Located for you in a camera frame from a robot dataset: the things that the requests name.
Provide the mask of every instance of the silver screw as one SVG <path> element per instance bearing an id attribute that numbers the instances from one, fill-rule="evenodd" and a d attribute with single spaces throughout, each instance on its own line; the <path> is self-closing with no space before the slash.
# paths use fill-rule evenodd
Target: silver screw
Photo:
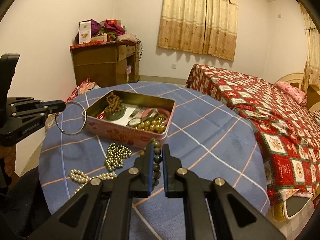
<path id="1" fill-rule="evenodd" d="M 139 169 L 138 169 L 138 168 L 133 167 L 133 168 L 130 168 L 130 169 L 129 169 L 129 173 L 132 174 L 132 175 L 135 175 L 135 174 L 137 174 L 138 172 L 139 172 Z"/>
<path id="2" fill-rule="evenodd" d="M 225 180 L 223 178 L 216 178 L 214 183 L 218 186 L 223 186 L 225 184 Z"/>
<path id="3" fill-rule="evenodd" d="M 92 180 L 90 180 L 91 185 L 97 186 L 101 183 L 101 179 L 99 178 L 94 178 Z"/>
<path id="4" fill-rule="evenodd" d="M 185 175 L 187 174 L 188 170 L 186 168 L 179 168 L 177 169 L 177 173 L 180 175 Z"/>

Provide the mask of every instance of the white wall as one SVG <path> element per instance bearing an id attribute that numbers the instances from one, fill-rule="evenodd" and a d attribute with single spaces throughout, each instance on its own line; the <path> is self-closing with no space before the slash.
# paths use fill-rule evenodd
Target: white wall
<path id="1" fill-rule="evenodd" d="M 16 0 L 0 23 L 0 55 L 19 53 L 10 97 L 65 100 L 76 86 L 69 46 L 83 20 L 111 18 L 114 0 Z M 18 144 L 20 174 L 44 138 L 40 130 Z"/>
<path id="2" fill-rule="evenodd" d="M 263 78 L 274 83 L 287 74 L 303 73 L 307 55 L 308 41 L 300 5 L 296 0 L 271 2 L 270 47 Z"/>
<path id="3" fill-rule="evenodd" d="M 187 79 L 194 63 L 259 75 L 268 48 L 269 6 L 266 0 L 239 0 L 236 55 L 233 63 L 212 56 L 178 52 L 157 47 L 163 0 L 116 0 L 114 18 L 121 19 L 127 30 L 144 47 L 140 75 Z"/>

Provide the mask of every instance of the silver bead necklace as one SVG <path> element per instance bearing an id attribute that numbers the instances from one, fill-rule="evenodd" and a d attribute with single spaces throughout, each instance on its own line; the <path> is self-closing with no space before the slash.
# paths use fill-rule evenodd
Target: silver bead necklace
<path id="1" fill-rule="evenodd" d="M 106 168 L 109 171 L 114 171 L 117 168 L 123 167 L 123 159 L 127 159 L 132 154 L 132 151 L 127 146 L 116 145 L 111 143 L 108 147 L 108 155 L 105 159 Z M 114 173 L 103 173 L 94 177 L 87 176 L 84 172 L 80 170 L 71 170 L 69 177 L 76 183 L 81 183 L 82 185 L 74 192 L 72 196 L 77 194 L 88 182 L 94 178 L 99 178 L 101 180 L 114 179 L 117 177 Z"/>

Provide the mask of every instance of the curtain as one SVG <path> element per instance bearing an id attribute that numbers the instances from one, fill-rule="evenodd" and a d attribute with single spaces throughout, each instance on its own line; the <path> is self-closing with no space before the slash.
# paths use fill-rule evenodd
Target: curtain
<path id="1" fill-rule="evenodd" d="M 320 88 L 320 35 L 307 10 L 300 4 L 308 40 L 308 56 L 301 89 L 307 93 L 309 85 Z"/>
<path id="2" fill-rule="evenodd" d="M 158 47 L 234 60 L 237 0 L 164 0 Z"/>

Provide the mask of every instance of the blue tablecloth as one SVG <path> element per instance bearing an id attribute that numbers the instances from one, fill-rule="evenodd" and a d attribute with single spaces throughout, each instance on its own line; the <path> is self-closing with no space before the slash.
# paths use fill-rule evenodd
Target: blue tablecloth
<path id="1" fill-rule="evenodd" d="M 249 122 L 210 96 L 164 83 L 138 82 L 101 88 L 75 100 L 87 108 L 112 89 L 176 100 L 166 140 L 172 155 L 201 178 L 224 178 L 266 214 L 269 199 L 264 166 Z M 83 124 L 81 112 L 79 106 L 68 106 L 58 122 L 66 132 L 75 132 Z M 104 158 L 110 143 L 87 131 L 76 136 L 64 135 L 56 126 L 48 131 L 39 160 L 39 177 L 52 214 L 78 188 L 68 177 L 71 169 L 91 176 L 107 172 Z M 139 149 L 131 150 L 134 154 L 124 160 L 123 170 L 132 167 L 139 154 Z M 133 200 L 130 239 L 185 239 L 182 200 L 166 199 L 162 177 L 159 182 L 150 198 Z"/>

